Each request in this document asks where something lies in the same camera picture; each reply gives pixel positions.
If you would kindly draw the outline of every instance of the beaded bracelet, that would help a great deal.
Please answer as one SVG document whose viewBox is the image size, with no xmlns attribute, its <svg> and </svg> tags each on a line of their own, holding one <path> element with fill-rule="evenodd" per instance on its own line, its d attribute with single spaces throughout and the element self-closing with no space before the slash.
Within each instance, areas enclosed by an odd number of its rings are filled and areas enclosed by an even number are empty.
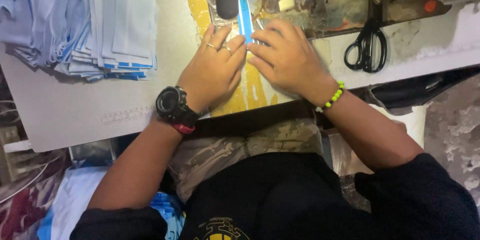
<svg viewBox="0 0 480 240">
<path fill-rule="evenodd" d="M 345 86 L 343 85 L 343 82 L 342 82 L 341 80 L 338 81 L 338 84 L 340 85 L 340 86 L 339 86 L 339 89 L 337 90 L 337 92 L 335 93 L 335 95 L 333 95 L 333 97 L 331 98 L 331 100 L 330 100 L 329 102 L 327 102 L 327 103 L 325 104 L 325 106 L 323 106 L 323 107 L 321 107 L 321 108 L 320 108 L 320 107 L 317 107 L 317 108 L 315 109 L 315 111 L 323 113 L 324 110 L 326 110 L 327 108 L 332 107 L 333 102 L 336 102 L 336 101 L 339 99 L 340 95 L 343 93 L 343 90 L 342 90 L 342 89 L 344 89 Z"/>
</svg>

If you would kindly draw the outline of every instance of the black t-shirt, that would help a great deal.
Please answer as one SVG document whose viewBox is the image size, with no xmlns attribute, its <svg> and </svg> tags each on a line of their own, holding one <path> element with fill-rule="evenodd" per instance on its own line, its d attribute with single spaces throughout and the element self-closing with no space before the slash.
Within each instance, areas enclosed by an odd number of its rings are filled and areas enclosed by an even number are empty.
<svg viewBox="0 0 480 240">
<path fill-rule="evenodd" d="M 202 182 L 187 201 L 180 239 L 480 239 L 477 207 L 429 154 L 355 176 L 371 213 L 342 197 L 320 156 L 266 153 Z M 87 210 L 71 240 L 164 239 L 156 210 Z"/>
</svg>

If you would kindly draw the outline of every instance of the ring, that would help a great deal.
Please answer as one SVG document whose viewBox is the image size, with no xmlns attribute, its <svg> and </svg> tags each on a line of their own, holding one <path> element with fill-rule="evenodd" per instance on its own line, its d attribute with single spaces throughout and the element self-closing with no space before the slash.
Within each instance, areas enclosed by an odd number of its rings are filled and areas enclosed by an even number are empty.
<svg viewBox="0 0 480 240">
<path fill-rule="evenodd" d="M 233 55 L 232 50 L 229 47 L 224 45 L 224 46 L 222 46 L 222 49 L 227 49 L 230 52 L 230 56 Z"/>
<path fill-rule="evenodd" d="M 212 45 L 212 44 L 210 44 L 210 43 L 207 43 L 207 46 L 210 46 L 210 47 L 212 47 L 212 48 L 213 48 L 213 49 L 215 49 L 215 51 L 217 51 L 217 52 L 219 51 L 219 50 L 218 50 L 218 49 L 217 49 L 215 46 L 213 46 L 213 45 Z"/>
</svg>

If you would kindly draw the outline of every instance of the hand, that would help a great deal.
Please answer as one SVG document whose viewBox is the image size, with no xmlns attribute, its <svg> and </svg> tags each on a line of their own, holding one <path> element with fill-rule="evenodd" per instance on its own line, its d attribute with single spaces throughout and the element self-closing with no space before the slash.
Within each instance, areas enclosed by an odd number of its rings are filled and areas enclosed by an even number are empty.
<svg viewBox="0 0 480 240">
<path fill-rule="evenodd" d="M 210 24 L 197 53 L 180 75 L 177 85 L 187 93 L 188 107 L 197 113 L 228 99 L 242 79 L 240 70 L 247 53 L 245 36 L 239 35 L 225 44 L 233 54 L 221 48 L 231 30 L 231 25 L 227 25 L 213 35 L 214 27 Z"/>
<path fill-rule="evenodd" d="M 248 61 L 273 86 L 302 96 L 317 106 L 323 106 L 338 90 L 338 83 L 322 68 L 320 58 L 300 27 L 275 18 L 251 37 L 271 46 L 249 43 L 248 49 L 256 57 Z"/>
</svg>

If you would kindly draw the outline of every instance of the black scissors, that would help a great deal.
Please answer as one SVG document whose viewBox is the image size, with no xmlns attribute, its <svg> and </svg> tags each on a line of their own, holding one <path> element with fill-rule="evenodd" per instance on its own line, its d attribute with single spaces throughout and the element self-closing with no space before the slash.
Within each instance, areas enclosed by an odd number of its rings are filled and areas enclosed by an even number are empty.
<svg viewBox="0 0 480 240">
<path fill-rule="evenodd" d="M 354 71 L 363 70 L 368 73 L 381 71 L 387 61 L 387 39 L 380 29 L 383 22 L 383 4 L 385 0 L 368 0 L 368 20 L 363 26 L 357 40 L 345 51 L 345 65 Z M 380 62 L 374 69 L 373 54 L 375 36 L 380 41 Z M 358 49 L 358 58 L 355 64 L 348 62 L 348 55 L 353 48 Z"/>
</svg>

